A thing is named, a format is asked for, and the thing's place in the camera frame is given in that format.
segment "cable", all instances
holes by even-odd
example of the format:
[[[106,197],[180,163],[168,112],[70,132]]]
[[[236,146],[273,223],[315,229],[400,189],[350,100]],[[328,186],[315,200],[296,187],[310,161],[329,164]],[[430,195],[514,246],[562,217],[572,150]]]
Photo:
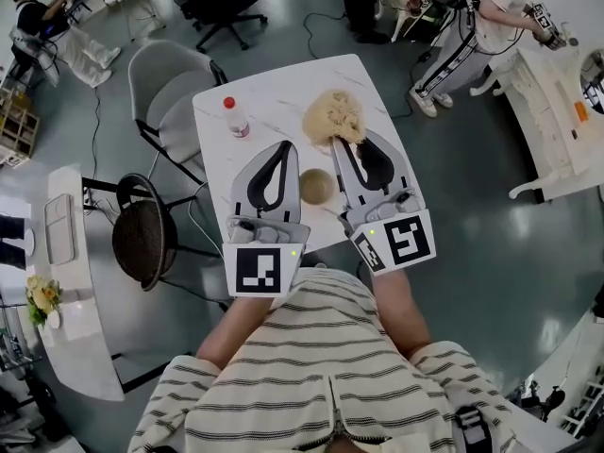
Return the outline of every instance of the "cable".
[[[224,312],[226,312],[228,310],[228,305],[225,304],[224,302],[222,302],[221,300],[217,300],[214,298],[205,297],[204,295],[196,294],[195,292],[193,292],[191,289],[188,289],[184,285],[179,285],[177,283],[170,282],[168,280],[164,280],[163,278],[160,278],[159,281],[162,283],[165,283],[166,285],[171,285],[172,287],[176,287],[177,289],[183,290],[191,295],[194,295],[197,298],[206,300],[207,302],[213,302],[214,304],[218,304],[220,306],[220,309],[222,309],[222,311],[224,311]]]
[[[151,169],[149,170],[149,173],[147,173],[147,179],[151,179],[151,175],[153,175],[153,172],[155,171],[155,165],[158,163],[158,158],[159,158],[159,151],[155,155],[155,159],[153,159],[153,164],[151,165]]]
[[[101,126],[101,116],[99,114],[99,110],[101,109],[101,97],[98,95],[98,87],[94,88],[94,95],[96,96],[96,109],[94,110],[94,115],[96,116],[96,128],[94,129],[94,134],[92,134],[92,159],[94,160],[92,179],[96,179],[96,133],[98,132],[98,128]]]
[[[107,199],[107,198],[101,198],[100,200],[98,200],[96,202],[95,205],[98,205],[99,203],[101,203],[102,201],[106,202],[109,205],[109,208],[111,209],[111,212],[115,215],[115,216],[120,216],[120,212],[116,211],[115,208],[113,207],[113,205],[111,205],[111,202]]]
[[[579,346],[581,336],[583,335],[583,326],[584,326],[583,323],[585,322],[585,316],[589,316],[589,312],[587,312],[585,315],[583,315],[583,317],[581,317],[581,320],[579,321],[579,335],[577,337],[577,341],[575,342],[575,346],[573,347],[573,352],[570,356],[570,359],[568,360],[568,364],[566,364],[566,372],[564,373],[564,379],[560,383],[559,388],[562,388],[562,386],[568,379],[568,371],[570,370],[570,363],[572,362],[573,358],[575,357],[575,352],[577,351],[577,347]]]
[[[476,16],[472,15],[472,31],[474,32],[474,34],[476,35]],[[461,16],[460,19],[458,21],[458,30],[460,32],[460,39],[463,42],[463,35],[461,33]],[[483,56],[500,56],[501,54],[505,54],[506,52],[508,52],[512,47],[514,47],[519,41],[520,39],[522,39],[523,34],[525,33],[525,29],[522,29],[522,32],[520,32],[520,35],[518,36],[518,38],[516,40],[514,40],[510,45],[508,45],[505,49],[503,49],[500,52],[483,52],[482,50],[478,49],[478,41],[476,43],[476,45],[474,45],[472,52],[477,52],[479,54],[482,54]]]
[[[302,25],[304,26],[304,28],[306,28],[306,31],[309,32],[309,39],[307,40],[306,45],[309,49],[309,53],[312,55],[312,58],[319,59],[319,57],[312,51],[312,47],[310,46],[310,41],[312,40],[313,34],[309,29],[307,21],[312,15],[320,15],[321,17],[327,17],[328,19],[331,19],[331,20],[342,20],[346,16],[346,12],[344,12],[342,14],[342,17],[334,17],[332,15],[327,15],[326,13],[318,13],[318,12],[311,12],[306,17],[304,17],[304,21],[302,22]]]
[[[195,190],[195,193],[193,194],[193,196],[197,196],[197,194],[199,193],[199,190],[201,190],[204,186],[206,186],[208,184],[208,181],[206,181],[204,184],[199,185],[199,187],[197,188],[197,190]],[[193,201],[189,202],[189,206],[187,207],[187,213],[189,213],[189,218],[191,218],[191,221],[193,223],[195,223],[195,226],[197,228],[199,228],[199,230],[205,235],[205,237],[210,240],[211,244],[214,245],[214,248],[216,249],[216,251],[218,252],[218,255],[220,255],[221,259],[224,260],[225,256],[223,255],[223,251],[220,249],[220,247],[216,244],[216,242],[210,237],[210,235],[208,235],[208,233],[206,232],[205,229],[203,229],[203,227],[201,227],[201,225],[199,225],[195,219],[193,218],[193,216],[191,215],[191,205],[193,204]]]
[[[111,208],[111,211],[113,211],[113,213],[115,213],[116,215],[119,215],[120,213],[118,213],[117,211],[115,211],[115,210],[113,209],[113,206],[111,205],[111,203],[108,201],[108,199],[107,199],[107,198],[102,198],[102,199],[100,199],[100,200],[98,200],[98,201],[94,201],[94,202],[92,202],[92,206],[93,206],[93,207],[94,207],[96,210],[99,210],[101,213],[103,213],[103,214],[105,215],[105,218],[107,218],[107,221],[111,223],[111,226],[112,226],[112,227],[115,227],[115,222],[109,218],[109,216],[107,215],[107,212],[106,212],[105,210],[103,210],[101,207],[99,207],[99,206],[98,206],[98,205],[99,205],[99,203],[100,203],[101,201],[107,201],[107,203],[109,204],[109,207]],[[91,214],[93,211],[94,211],[94,210],[87,210],[87,211],[86,211],[84,214],[85,214],[86,216],[89,216],[89,215],[90,215],[90,214]]]

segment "hand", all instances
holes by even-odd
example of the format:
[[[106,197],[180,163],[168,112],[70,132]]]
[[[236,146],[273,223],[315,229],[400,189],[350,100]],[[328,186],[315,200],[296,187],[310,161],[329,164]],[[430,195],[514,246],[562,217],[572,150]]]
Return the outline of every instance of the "hand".
[[[566,41],[557,32],[550,32],[539,27],[539,32],[532,33],[533,38],[542,45],[545,45],[550,50],[558,50],[566,46]]]
[[[411,5],[411,2],[407,2],[407,10],[411,14],[411,17],[419,17],[422,13],[422,6],[415,8]]]

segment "person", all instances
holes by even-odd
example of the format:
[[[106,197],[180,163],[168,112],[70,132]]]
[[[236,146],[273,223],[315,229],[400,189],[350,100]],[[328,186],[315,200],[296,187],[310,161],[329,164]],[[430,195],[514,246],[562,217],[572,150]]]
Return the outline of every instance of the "person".
[[[121,49],[108,50],[85,32],[70,26],[63,12],[67,0],[53,0],[48,6],[37,0],[14,1],[17,26],[27,34],[52,42],[57,47],[57,57],[64,60],[80,80],[95,88],[111,77],[107,69]]]
[[[473,15],[468,8],[458,11],[439,57],[410,90],[419,109],[436,117],[434,101],[451,108],[449,93],[479,77],[493,55],[510,47],[514,29],[529,30],[537,41],[546,42],[550,36],[535,20],[522,16],[527,9],[526,0],[479,0]]]
[[[128,451],[452,453],[470,428],[506,453],[495,386],[461,346],[431,340],[403,271],[372,282],[302,268],[282,299],[238,297],[165,369]]]
[[[0,263],[25,270],[25,251],[2,239],[23,239],[25,233],[25,220],[0,214]]]
[[[376,1],[344,0],[350,30],[355,34],[357,42],[382,44],[389,41],[387,35],[374,30],[376,25]]]

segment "floor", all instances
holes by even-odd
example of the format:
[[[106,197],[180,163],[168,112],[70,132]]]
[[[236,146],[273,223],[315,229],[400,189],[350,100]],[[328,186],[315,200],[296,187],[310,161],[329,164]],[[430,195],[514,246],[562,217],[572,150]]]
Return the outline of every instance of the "floor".
[[[170,0],[154,3],[162,8],[168,26],[152,37],[194,47],[199,35],[191,22],[171,7]],[[248,51],[242,52],[227,32],[206,45],[230,80],[309,60],[304,17],[309,12],[340,16],[344,11],[342,0],[260,0],[255,10],[268,16],[269,25],[239,25],[251,44]],[[392,32],[394,20],[384,19],[379,25]],[[403,41],[357,44],[345,21],[320,16],[310,17],[309,26],[316,54],[358,54],[389,112],[407,111],[403,96],[410,85],[409,68],[423,46]],[[116,182],[126,173],[146,174],[154,152],[131,120],[126,71],[139,45],[128,45],[124,17],[116,9],[95,15],[84,28],[106,45],[124,47],[115,76],[99,89],[96,175]],[[85,176],[92,176],[94,93],[72,75],[62,77],[56,89],[42,84],[37,90],[35,107],[43,125],[35,159],[15,171],[3,169],[3,189],[17,193],[44,171],[74,162],[80,163]],[[597,190],[541,205],[527,193],[510,200],[508,191],[531,179],[531,171],[522,158],[522,140],[505,99],[470,98],[467,90],[454,97],[456,106],[443,111],[441,119],[413,114],[395,120],[431,212],[438,254],[435,260],[413,266],[409,275],[434,339],[463,344],[495,384],[508,392],[554,351],[604,280],[601,204]],[[162,159],[153,181],[167,199],[194,190],[190,180]],[[208,191],[199,196],[196,217],[218,237]],[[185,210],[176,212],[176,220],[185,244],[211,249]],[[221,312],[167,286],[143,293],[117,268],[106,218],[93,213],[87,229],[109,349],[126,353],[118,365],[124,379],[143,372],[142,363],[150,369],[177,353],[194,350]],[[351,273],[359,262],[348,243],[310,259]],[[198,293],[226,293],[224,272],[215,260],[179,256],[171,277]],[[45,362],[38,369],[79,441],[94,452],[126,449],[153,384],[130,393],[124,403],[112,404],[61,386]]]

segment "white shoe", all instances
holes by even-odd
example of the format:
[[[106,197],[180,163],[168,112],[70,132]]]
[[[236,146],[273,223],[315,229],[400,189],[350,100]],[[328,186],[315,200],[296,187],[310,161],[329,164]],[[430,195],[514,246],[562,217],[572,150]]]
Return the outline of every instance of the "white shoe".
[[[411,89],[409,91],[409,95],[413,98],[418,108],[424,114],[426,114],[427,117],[436,117],[438,115],[431,97],[420,97],[415,89]]]
[[[99,79],[99,81],[97,83],[91,85],[91,87],[93,89],[97,88],[101,84],[104,84],[105,82],[107,82],[112,75],[113,75],[112,71],[106,71],[106,72],[104,72],[103,74],[101,74],[101,78]]]
[[[101,67],[103,69],[107,69],[111,65],[111,63],[117,59],[117,56],[119,56],[121,53],[122,49],[120,47],[113,49],[111,52],[109,52],[109,58],[101,64]]]
[[[434,100],[443,108],[451,109],[453,107],[453,98],[449,94],[433,94]]]

